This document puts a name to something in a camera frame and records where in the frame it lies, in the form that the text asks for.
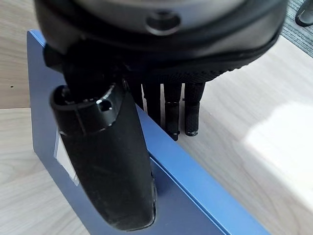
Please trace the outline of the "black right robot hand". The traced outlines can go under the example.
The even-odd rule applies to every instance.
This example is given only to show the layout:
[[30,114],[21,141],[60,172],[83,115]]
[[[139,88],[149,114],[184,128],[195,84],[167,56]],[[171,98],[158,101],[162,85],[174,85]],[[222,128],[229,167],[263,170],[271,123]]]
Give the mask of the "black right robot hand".
[[199,131],[204,86],[277,41],[285,0],[37,0],[45,65],[61,73],[50,106],[84,192],[113,228],[157,216],[157,190],[137,106],[179,136]]

